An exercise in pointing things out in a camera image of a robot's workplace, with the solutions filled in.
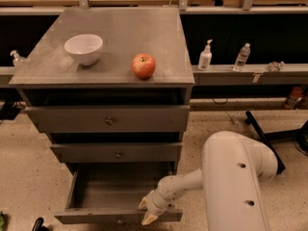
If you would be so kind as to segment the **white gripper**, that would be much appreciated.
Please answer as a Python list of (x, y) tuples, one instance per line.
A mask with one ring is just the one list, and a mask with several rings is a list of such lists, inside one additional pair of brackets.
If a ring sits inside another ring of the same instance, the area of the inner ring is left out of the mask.
[(141, 224), (149, 225), (154, 222), (158, 216), (162, 215), (167, 210), (170, 204), (171, 201), (164, 199), (157, 190), (151, 191), (139, 204), (140, 210), (147, 209), (148, 211), (145, 213)]

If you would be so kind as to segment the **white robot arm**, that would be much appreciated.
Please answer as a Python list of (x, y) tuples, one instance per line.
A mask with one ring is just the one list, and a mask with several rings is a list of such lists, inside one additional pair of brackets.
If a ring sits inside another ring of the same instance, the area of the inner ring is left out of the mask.
[(217, 132), (203, 145), (201, 168), (162, 178), (142, 199), (141, 223), (154, 222), (185, 192), (202, 190), (208, 231), (270, 231), (259, 183), (272, 179), (277, 169), (265, 144), (235, 132)]

